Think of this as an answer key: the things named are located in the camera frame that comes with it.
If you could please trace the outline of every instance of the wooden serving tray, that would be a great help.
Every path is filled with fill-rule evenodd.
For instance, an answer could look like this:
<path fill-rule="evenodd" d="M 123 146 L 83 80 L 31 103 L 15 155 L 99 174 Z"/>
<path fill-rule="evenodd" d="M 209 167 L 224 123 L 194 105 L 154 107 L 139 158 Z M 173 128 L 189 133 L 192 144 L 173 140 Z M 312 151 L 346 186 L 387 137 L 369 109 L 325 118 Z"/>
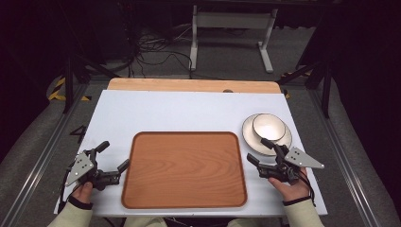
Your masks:
<path fill-rule="evenodd" d="M 238 138 L 231 132 L 140 132 L 130 160 L 126 208 L 238 207 L 247 200 Z"/>

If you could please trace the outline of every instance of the wooden board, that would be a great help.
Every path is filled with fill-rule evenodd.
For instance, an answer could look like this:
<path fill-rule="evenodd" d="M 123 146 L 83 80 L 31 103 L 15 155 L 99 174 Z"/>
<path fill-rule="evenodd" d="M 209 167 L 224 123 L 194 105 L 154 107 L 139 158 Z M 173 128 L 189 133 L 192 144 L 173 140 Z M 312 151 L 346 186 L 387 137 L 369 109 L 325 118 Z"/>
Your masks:
<path fill-rule="evenodd" d="M 139 132 L 130 160 L 126 208 L 238 207 L 247 200 L 238 139 L 231 132 Z"/>
<path fill-rule="evenodd" d="M 281 94 L 273 81 L 207 79 L 111 79 L 108 90 L 165 92 L 233 92 Z"/>

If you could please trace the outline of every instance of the metal rail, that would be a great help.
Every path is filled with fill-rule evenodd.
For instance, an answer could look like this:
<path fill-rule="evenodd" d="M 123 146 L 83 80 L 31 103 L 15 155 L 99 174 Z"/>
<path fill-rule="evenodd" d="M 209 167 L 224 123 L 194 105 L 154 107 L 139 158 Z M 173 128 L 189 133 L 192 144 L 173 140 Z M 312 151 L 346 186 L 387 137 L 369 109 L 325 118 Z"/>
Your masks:
<path fill-rule="evenodd" d="M 330 140 L 334 146 L 334 154 L 339 163 L 342 175 L 344 176 L 352 197 L 355 200 L 355 204 L 357 205 L 357 209 L 360 212 L 365 226 L 381 226 L 367 200 L 362 184 L 357 177 L 357 173 L 352 169 L 351 164 L 348 161 L 333 124 L 331 123 L 330 119 L 324 117 L 321 109 L 321 99 L 318 92 L 316 90 L 309 90 L 309 95 L 312 99 L 315 109 L 319 112 L 319 118 L 321 119 L 326 131 L 330 136 Z"/>
<path fill-rule="evenodd" d="M 74 100 L 79 100 L 85 93 L 86 88 L 88 87 L 87 84 L 80 84 L 77 86 L 77 91 L 74 95 Z M 60 142 L 61 135 L 64 132 L 64 129 L 74 112 L 77 108 L 79 101 L 75 101 L 71 106 L 70 110 L 63 114 L 59 120 L 59 123 L 54 129 L 52 135 L 50 136 L 49 141 L 47 142 L 44 150 L 42 151 L 41 156 L 39 157 L 38 161 L 36 162 L 35 166 L 32 168 L 24 186 L 22 187 L 20 193 L 17 196 L 14 204 L 10 207 L 9 212 L 6 215 L 6 218 L 1 223 L 1 226 L 16 226 L 18 219 L 23 214 L 29 199 L 31 198 L 33 192 L 36 189 L 39 181 L 41 180 L 44 171 L 49 164 L 53 154 L 56 151 L 57 144 Z"/>

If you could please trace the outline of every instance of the white tabletop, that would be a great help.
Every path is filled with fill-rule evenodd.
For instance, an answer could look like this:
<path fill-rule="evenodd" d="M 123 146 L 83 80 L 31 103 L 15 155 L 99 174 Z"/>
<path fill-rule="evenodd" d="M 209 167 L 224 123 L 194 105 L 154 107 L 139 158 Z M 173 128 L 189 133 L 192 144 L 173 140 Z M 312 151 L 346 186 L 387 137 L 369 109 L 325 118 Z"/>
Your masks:
<path fill-rule="evenodd" d="M 251 153 L 262 163 L 275 164 L 273 157 L 253 151 L 242 136 L 242 123 L 253 114 L 280 117 L 292 132 L 291 146 L 304 149 L 282 94 L 103 91 L 78 151 L 92 149 L 103 141 L 109 141 L 110 146 L 96 157 L 99 169 L 116 171 L 130 157 L 132 138 L 140 131 L 231 131 L 239 140 L 248 200 L 243 206 L 234 208 L 127 209 L 121 203 L 125 182 L 123 173 L 120 185 L 107 186 L 103 191 L 94 190 L 94 214 L 101 217 L 283 216 L 285 213 L 280 194 L 267 179 L 259 178 L 256 167 L 246 158 Z M 310 168 L 307 171 L 315 190 L 318 214 L 326 215 L 327 210 L 313 172 Z M 65 198 L 72 188 L 73 185 L 65 189 Z"/>

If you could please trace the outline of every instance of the white sleeve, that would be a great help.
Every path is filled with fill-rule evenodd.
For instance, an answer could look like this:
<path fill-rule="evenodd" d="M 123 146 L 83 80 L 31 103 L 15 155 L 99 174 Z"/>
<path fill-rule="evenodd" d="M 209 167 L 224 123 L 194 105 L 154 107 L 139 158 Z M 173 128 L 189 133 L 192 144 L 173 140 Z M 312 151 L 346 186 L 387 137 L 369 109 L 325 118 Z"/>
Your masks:
<path fill-rule="evenodd" d="M 64 209 L 48 225 L 49 227 L 87 227 L 92 218 L 92 210 L 79 209 L 67 202 Z"/>
<path fill-rule="evenodd" d="M 289 225 L 291 227 L 322 227 L 312 200 L 300 201 L 295 204 L 284 206 Z"/>

